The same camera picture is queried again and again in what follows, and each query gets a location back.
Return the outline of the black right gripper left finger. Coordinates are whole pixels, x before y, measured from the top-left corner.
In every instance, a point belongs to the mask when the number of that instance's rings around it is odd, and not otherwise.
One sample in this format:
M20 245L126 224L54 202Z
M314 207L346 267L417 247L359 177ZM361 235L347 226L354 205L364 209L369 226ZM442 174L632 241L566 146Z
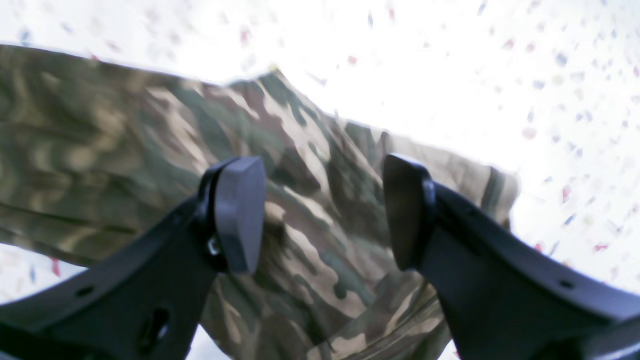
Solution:
M1 306L3 360L183 360L211 283L256 271L260 157L211 166L198 193L98 265Z

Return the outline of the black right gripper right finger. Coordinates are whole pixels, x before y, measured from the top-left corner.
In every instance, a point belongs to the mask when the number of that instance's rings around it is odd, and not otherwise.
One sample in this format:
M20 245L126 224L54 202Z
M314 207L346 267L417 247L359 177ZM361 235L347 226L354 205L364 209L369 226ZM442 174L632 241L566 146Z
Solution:
M522 243L416 160L382 182L402 271L437 291L462 360L637 360L640 301Z

